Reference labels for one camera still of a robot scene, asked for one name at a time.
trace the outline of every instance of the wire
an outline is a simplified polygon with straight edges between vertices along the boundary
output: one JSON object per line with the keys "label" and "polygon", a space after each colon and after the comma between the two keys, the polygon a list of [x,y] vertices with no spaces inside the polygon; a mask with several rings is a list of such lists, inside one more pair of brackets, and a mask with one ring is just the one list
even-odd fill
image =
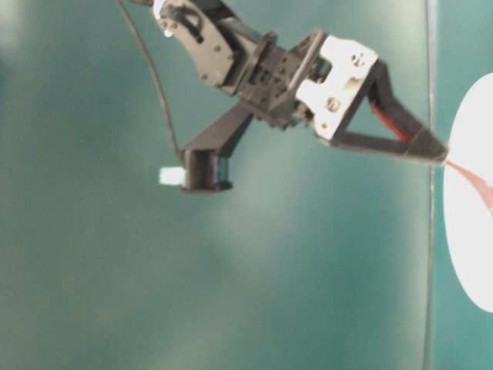
{"label": "wire", "polygon": [[154,64],[153,57],[150,55],[149,50],[146,47],[146,44],[142,38],[142,36],[139,33],[139,30],[137,29],[134,21],[132,20],[132,17],[130,16],[129,12],[126,10],[126,7],[124,6],[122,0],[116,0],[116,4],[118,5],[120,11],[122,12],[123,16],[125,17],[126,23],[130,28],[130,32],[135,36],[137,45],[140,47],[142,50],[144,56],[146,57],[147,64],[149,65],[149,70],[151,72],[151,76],[153,77],[153,82],[154,85],[156,86],[156,90],[159,96],[159,101],[161,103],[161,107],[163,108],[164,114],[165,114],[165,124],[166,127],[168,128],[168,134],[171,138],[171,141],[173,143],[173,149],[175,150],[176,157],[180,162],[182,162],[182,156],[179,151],[178,147],[178,142],[176,140],[176,135],[175,135],[175,130],[173,128],[173,121],[171,118],[171,111],[169,109],[169,104],[166,99],[166,95],[164,93],[163,85],[161,84],[161,81],[159,80],[159,75],[157,72],[156,65]]}
{"label": "wire", "polygon": [[400,128],[395,121],[385,114],[380,108],[378,108],[377,101],[371,102],[371,108],[373,113],[382,121],[382,123],[399,139],[399,141],[408,142],[412,139],[412,136],[408,135]]}
{"label": "wire", "polygon": [[137,5],[149,6],[151,8],[154,5],[154,0],[129,0],[129,1]]}

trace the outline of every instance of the metal bracket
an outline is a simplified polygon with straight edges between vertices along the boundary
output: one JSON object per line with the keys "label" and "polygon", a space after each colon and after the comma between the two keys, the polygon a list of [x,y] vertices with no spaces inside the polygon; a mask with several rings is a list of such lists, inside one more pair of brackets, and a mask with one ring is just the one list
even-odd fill
{"label": "metal bracket", "polygon": [[194,1],[164,0],[161,8],[159,3],[154,7],[159,27],[181,41],[207,85],[221,86],[234,64],[234,53],[216,23]]}
{"label": "metal bracket", "polygon": [[314,114],[315,133],[330,141],[378,56],[359,42],[330,35],[320,49],[320,57],[331,64],[329,75],[322,83],[305,79],[296,98]]}

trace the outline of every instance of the green background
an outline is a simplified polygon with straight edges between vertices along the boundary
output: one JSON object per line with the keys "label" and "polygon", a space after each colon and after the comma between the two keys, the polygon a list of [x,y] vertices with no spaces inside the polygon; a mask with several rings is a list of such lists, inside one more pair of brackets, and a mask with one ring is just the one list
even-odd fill
{"label": "green background", "polygon": [[[425,2],[228,5],[284,47],[321,27],[377,50],[397,96],[428,121]],[[488,15],[459,5],[440,12],[445,139],[462,95],[491,65],[473,42],[487,39]],[[146,9],[130,10],[185,143],[235,100],[200,82]],[[354,125],[384,133],[367,105]],[[232,163],[227,193],[158,185],[159,168],[177,162],[146,62],[113,2],[0,0],[0,368],[491,367],[493,321],[458,286],[440,190],[427,331],[427,167],[262,122]]]}

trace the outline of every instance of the black bracket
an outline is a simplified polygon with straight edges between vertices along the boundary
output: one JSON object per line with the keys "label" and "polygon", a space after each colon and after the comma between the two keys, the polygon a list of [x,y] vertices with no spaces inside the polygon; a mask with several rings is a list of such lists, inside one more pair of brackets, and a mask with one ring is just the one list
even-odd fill
{"label": "black bracket", "polygon": [[183,192],[215,193],[233,187],[229,158],[252,118],[253,114],[240,100],[180,150],[186,171]]}

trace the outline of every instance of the white circle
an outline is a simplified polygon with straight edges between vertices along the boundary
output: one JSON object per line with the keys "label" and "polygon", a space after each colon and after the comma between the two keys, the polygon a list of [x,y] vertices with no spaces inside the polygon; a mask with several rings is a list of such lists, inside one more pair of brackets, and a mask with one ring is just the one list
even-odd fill
{"label": "white circle", "polygon": [[[455,117],[448,160],[493,183],[493,74],[468,91]],[[493,313],[493,216],[457,170],[444,174],[448,249],[462,287],[480,308]]]}

